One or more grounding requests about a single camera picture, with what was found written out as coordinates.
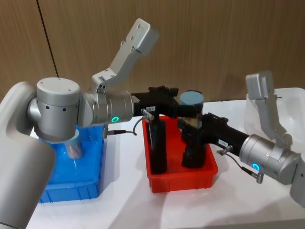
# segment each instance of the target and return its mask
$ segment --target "white container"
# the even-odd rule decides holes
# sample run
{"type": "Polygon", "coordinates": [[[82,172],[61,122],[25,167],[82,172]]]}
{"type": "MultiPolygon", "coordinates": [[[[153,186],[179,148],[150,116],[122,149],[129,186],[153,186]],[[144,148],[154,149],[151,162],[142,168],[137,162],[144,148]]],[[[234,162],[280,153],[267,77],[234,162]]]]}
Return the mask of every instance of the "white container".
{"type": "MultiPolygon", "coordinates": [[[[275,89],[277,109],[281,125],[292,136],[291,149],[297,153],[305,150],[305,90],[302,88],[275,89]]],[[[269,139],[261,130],[255,100],[247,95],[244,128],[249,135],[256,134],[269,139]]]]}

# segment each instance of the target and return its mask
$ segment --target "cable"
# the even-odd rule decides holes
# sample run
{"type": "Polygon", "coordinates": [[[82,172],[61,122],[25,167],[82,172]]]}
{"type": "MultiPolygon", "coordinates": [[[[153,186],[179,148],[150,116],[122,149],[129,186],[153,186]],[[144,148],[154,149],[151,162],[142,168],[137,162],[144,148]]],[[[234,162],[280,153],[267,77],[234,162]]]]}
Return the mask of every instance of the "cable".
{"type": "Polygon", "coordinates": [[[135,129],[137,127],[137,125],[140,123],[140,121],[142,121],[144,118],[144,116],[142,118],[140,118],[133,126],[133,130],[132,131],[126,131],[126,130],[110,130],[108,131],[108,135],[120,135],[120,134],[125,134],[125,133],[130,133],[133,134],[135,136],[137,136],[137,133],[135,132],[135,129]]]}
{"type": "Polygon", "coordinates": [[[231,155],[229,154],[225,154],[226,156],[230,157],[237,165],[238,167],[240,167],[244,172],[246,172],[247,174],[249,174],[250,176],[252,177],[255,177],[255,175],[257,175],[255,172],[252,172],[250,169],[244,167],[244,166],[241,166],[236,160],[234,157],[232,157],[231,155]]]}
{"type": "Polygon", "coordinates": [[[228,154],[225,154],[225,155],[230,157],[238,165],[238,167],[242,168],[242,166],[235,160],[234,157],[232,157],[231,155],[228,155],[228,154]]]}
{"type": "Polygon", "coordinates": [[[137,127],[137,125],[139,124],[140,121],[142,121],[144,119],[144,117],[140,118],[136,123],[135,125],[133,126],[133,130],[132,130],[132,133],[137,136],[137,133],[135,132],[135,129],[137,127]]]}

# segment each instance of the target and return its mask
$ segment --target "silver cylinder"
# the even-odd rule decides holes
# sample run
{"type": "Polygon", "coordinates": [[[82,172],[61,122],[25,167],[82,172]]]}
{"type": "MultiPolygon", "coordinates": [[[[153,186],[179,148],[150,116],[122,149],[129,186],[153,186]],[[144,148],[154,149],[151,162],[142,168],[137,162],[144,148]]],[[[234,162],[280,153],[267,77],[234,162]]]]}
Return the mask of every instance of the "silver cylinder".
{"type": "Polygon", "coordinates": [[[28,116],[35,122],[38,137],[61,142],[75,135],[80,87],[64,78],[45,78],[37,83],[37,98],[28,108],[28,116]]]}
{"type": "Polygon", "coordinates": [[[267,139],[249,136],[240,151],[240,160],[287,185],[292,183],[299,154],[278,148],[267,139]]]}
{"type": "Polygon", "coordinates": [[[127,91],[107,93],[96,101],[95,94],[89,94],[93,103],[92,124],[112,124],[131,120],[134,105],[131,95],[127,91]]]}
{"type": "Polygon", "coordinates": [[[290,188],[291,198],[305,208],[305,154],[302,153],[290,188]]]}

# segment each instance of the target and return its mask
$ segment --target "label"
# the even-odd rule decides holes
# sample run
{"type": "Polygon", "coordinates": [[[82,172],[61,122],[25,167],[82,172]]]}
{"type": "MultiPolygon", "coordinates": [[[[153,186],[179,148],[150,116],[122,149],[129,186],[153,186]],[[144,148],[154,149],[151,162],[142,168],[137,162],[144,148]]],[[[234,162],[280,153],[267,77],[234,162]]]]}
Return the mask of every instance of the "label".
{"type": "Polygon", "coordinates": [[[155,111],[155,109],[156,109],[155,106],[148,106],[148,107],[146,107],[146,110],[147,110],[148,112],[150,112],[150,111],[155,111]]]}
{"type": "Polygon", "coordinates": [[[220,139],[218,139],[218,144],[220,144],[220,145],[222,145],[222,146],[224,146],[224,147],[228,147],[228,143],[226,143],[225,141],[223,141],[223,140],[220,140],[220,139]]]}

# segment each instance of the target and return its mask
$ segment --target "blue plastic bin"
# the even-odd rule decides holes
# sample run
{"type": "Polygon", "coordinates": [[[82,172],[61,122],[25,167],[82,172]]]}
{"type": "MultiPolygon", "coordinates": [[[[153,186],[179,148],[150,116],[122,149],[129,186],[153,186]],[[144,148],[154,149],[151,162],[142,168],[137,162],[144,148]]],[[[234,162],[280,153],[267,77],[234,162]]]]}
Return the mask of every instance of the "blue plastic bin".
{"type": "Polygon", "coordinates": [[[50,144],[56,150],[56,165],[40,202],[97,198],[100,195],[103,158],[102,126],[77,127],[82,158],[68,158],[64,144],[50,144]]]}

